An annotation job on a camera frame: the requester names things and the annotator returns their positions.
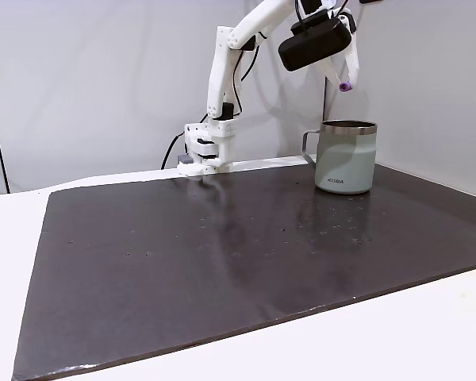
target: white table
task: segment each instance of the white table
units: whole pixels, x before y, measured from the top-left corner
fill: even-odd
[[[236,165],[298,165],[300,157]],[[0,381],[10,380],[21,317],[51,192],[179,177],[100,176],[0,196]],[[133,379],[476,380],[476,271],[74,381]]]

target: black mat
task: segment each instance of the black mat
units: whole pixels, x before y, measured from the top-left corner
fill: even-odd
[[[13,379],[158,356],[472,268],[476,198],[384,167],[350,197],[314,189],[309,166],[63,190]]]

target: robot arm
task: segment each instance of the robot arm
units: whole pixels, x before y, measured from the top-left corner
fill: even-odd
[[[336,0],[300,0],[305,14],[303,24],[291,28],[293,37],[279,47],[288,71],[317,64],[328,79],[342,91],[354,87],[358,78],[356,27],[348,9],[332,9]],[[235,161],[233,137],[235,117],[241,111],[237,97],[241,90],[240,63],[246,51],[253,51],[295,11],[295,0],[264,0],[235,28],[219,26],[209,78],[208,123],[185,126],[189,155],[178,169],[185,175],[230,171]],[[331,56],[344,52],[349,83],[340,83]]]

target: metal handle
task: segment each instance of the metal handle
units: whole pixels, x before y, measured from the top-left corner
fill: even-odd
[[[309,136],[310,133],[319,133],[320,131],[307,131],[306,133],[303,134],[303,144],[301,145],[301,154],[303,155],[304,159],[307,161],[307,163],[312,164],[314,167],[316,167],[316,163],[314,163],[314,160],[312,160],[312,157],[307,153],[307,137]]]

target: mug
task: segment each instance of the mug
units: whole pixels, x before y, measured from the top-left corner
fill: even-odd
[[[338,194],[360,194],[372,188],[378,126],[369,121],[323,121],[319,131],[303,134],[301,152],[316,168],[316,186]],[[307,154],[307,137],[319,134],[317,161]]]

